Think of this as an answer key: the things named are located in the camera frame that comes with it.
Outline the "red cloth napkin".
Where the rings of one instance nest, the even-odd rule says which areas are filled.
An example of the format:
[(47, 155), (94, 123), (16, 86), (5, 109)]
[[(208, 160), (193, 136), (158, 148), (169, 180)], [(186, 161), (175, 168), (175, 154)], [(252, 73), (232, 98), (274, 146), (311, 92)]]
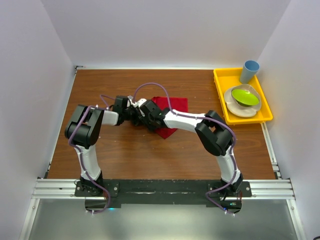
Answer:
[[(155, 96), (151, 99), (157, 106), (164, 110), (166, 108), (169, 108), (168, 100), (164, 96)], [(172, 109), (188, 113), (188, 99), (184, 97), (170, 97), (170, 104)], [(155, 130), (155, 132), (162, 137), (163, 139), (167, 139), (170, 137), (173, 133), (177, 131), (176, 128), (158, 128)]]

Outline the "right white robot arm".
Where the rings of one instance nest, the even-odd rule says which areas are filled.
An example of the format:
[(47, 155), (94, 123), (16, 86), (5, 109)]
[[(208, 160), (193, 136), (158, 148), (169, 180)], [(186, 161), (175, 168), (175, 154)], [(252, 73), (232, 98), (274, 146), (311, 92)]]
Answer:
[(210, 110), (208, 113), (192, 114), (176, 109), (160, 109), (152, 100), (141, 99), (134, 104), (137, 118), (150, 130), (177, 129), (197, 134), (205, 150), (216, 157), (221, 173), (222, 191), (230, 197), (241, 190), (243, 175), (239, 170), (234, 146), (235, 133), (222, 118)]

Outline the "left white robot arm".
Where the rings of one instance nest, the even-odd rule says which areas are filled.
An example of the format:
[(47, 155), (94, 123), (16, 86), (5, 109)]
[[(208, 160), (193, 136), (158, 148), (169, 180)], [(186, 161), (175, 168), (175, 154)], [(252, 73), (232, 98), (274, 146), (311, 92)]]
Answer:
[(113, 107), (78, 105), (71, 116), (64, 135), (77, 153), (81, 174), (80, 189), (92, 196), (104, 194), (102, 170), (99, 167), (96, 143), (101, 126), (119, 126), (133, 117), (132, 96), (117, 96)]

